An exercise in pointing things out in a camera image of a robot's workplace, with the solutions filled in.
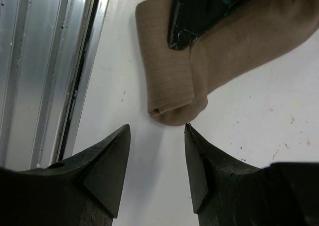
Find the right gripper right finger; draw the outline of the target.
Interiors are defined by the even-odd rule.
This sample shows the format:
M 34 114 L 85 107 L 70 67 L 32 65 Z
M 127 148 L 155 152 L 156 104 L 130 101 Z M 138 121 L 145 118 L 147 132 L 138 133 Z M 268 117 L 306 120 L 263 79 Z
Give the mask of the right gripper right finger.
M 318 163 L 280 162 L 257 168 L 184 130 L 193 211 L 201 226 L 316 226 Z

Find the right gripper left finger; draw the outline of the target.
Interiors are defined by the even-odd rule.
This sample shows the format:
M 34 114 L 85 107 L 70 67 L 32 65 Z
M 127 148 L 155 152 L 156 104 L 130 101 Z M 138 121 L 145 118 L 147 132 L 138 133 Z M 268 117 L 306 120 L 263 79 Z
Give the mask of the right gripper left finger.
M 124 125 L 47 168 L 1 168 L 1 225 L 110 226 L 118 216 L 130 142 Z

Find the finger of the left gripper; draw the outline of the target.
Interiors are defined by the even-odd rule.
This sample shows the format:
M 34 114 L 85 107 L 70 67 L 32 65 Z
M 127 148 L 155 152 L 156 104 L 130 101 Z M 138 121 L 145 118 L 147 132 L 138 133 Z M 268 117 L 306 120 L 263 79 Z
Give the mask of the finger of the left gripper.
M 250 0 L 173 0 L 167 42 L 183 50 Z

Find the brown sock red stripes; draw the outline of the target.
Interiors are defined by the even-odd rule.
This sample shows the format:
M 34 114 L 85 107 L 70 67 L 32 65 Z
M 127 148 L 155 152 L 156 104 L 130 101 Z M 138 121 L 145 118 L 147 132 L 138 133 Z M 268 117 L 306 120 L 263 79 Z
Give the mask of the brown sock red stripes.
M 146 0 L 135 10 L 148 114 L 167 126 L 195 119 L 213 90 L 292 51 L 319 27 L 319 0 L 252 0 L 176 51 L 166 39 L 172 1 Z

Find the aluminium table rail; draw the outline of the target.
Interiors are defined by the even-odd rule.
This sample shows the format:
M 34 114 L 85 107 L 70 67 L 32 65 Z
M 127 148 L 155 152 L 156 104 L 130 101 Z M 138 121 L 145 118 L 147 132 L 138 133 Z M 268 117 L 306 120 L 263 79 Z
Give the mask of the aluminium table rail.
M 0 0 L 0 165 L 73 154 L 109 0 Z

